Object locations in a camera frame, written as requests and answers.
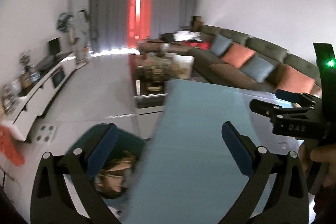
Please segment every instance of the sofa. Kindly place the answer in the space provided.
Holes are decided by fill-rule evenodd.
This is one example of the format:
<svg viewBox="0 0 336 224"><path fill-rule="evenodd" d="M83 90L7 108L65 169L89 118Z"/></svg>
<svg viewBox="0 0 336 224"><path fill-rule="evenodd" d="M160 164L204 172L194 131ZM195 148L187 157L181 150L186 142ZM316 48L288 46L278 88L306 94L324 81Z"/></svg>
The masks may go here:
<svg viewBox="0 0 336 224"><path fill-rule="evenodd" d="M208 82L217 85L274 93L275 88L285 74L287 66L290 66L298 72L314 79L315 83L310 93L319 97L321 96L321 80L317 66L288 53L288 50L276 44L252 37L245 33L208 25L204 25L201 28L202 40L207 41L210 45L214 42L218 34L254 50L255 55L274 65L274 69L262 83L259 83L243 73L241 69L237 69L224 62L221 57L212 53L211 50L189 47L186 51L184 45L184 49L180 54L194 56L194 69L208 80Z"/></svg>

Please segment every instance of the blue pillow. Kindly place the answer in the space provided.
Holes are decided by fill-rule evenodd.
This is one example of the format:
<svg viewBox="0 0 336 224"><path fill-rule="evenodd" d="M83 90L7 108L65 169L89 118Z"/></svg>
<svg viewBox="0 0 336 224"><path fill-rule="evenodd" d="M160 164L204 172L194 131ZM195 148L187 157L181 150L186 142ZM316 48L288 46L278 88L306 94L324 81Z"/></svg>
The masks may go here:
<svg viewBox="0 0 336 224"><path fill-rule="evenodd" d="M240 70L258 83L262 83L274 69L274 65L254 55Z"/></svg>
<svg viewBox="0 0 336 224"><path fill-rule="evenodd" d="M231 45L232 39L221 36L220 34L216 35L214 42L211 45L210 51L218 57L221 57L223 53Z"/></svg>

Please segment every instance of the orange pillow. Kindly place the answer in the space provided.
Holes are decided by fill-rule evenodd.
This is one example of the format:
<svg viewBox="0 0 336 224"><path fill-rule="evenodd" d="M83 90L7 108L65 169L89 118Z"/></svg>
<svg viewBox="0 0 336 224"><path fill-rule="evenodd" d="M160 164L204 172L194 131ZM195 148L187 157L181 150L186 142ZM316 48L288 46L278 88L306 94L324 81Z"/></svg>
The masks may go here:
<svg viewBox="0 0 336 224"><path fill-rule="evenodd" d="M287 65L285 73L275 90L310 93L313 89L314 83L315 80L313 78L310 78Z"/></svg>
<svg viewBox="0 0 336 224"><path fill-rule="evenodd" d="M240 69L246 61L254 55L254 53L255 51L250 48L246 48L238 43L233 43L222 57L222 60L233 65L233 67Z"/></svg>

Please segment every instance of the red curtain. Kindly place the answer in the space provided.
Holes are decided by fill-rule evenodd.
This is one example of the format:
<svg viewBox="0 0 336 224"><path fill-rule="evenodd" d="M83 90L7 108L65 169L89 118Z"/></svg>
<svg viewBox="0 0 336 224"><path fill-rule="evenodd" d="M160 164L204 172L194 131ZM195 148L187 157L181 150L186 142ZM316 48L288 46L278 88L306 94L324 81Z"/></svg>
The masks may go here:
<svg viewBox="0 0 336 224"><path fill-rule="evenodd" d="M152 0L141 0L139 39L145 39L151 36L151 14Z"/></svg>
<svg viewBox="0 0 336 224"><path fill-rule="evenodd" d="M135 0L128 0L127 15L127 47L137 48L136 24L135 24Z"/></svg>

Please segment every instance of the white tv cabinet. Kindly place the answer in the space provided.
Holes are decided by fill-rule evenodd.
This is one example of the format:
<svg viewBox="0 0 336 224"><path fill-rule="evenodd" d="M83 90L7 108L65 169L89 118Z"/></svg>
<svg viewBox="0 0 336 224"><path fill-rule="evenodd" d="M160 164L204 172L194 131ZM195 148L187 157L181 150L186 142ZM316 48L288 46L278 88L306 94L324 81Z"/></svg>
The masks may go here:
<svg viewBox="0 0 336 224"><path fill-rule="evenodd" d="M52 76L60 67L63 68L65 77L57 87L54 87ZM1 122L4 126L12 129L13 138L19 141L27 139L35 119L43 114L49 102L75 69L76 59L75 55L71 53L47 72L26 96L19 98L18 107L11 115L7 116L6 120Z"/></svg>

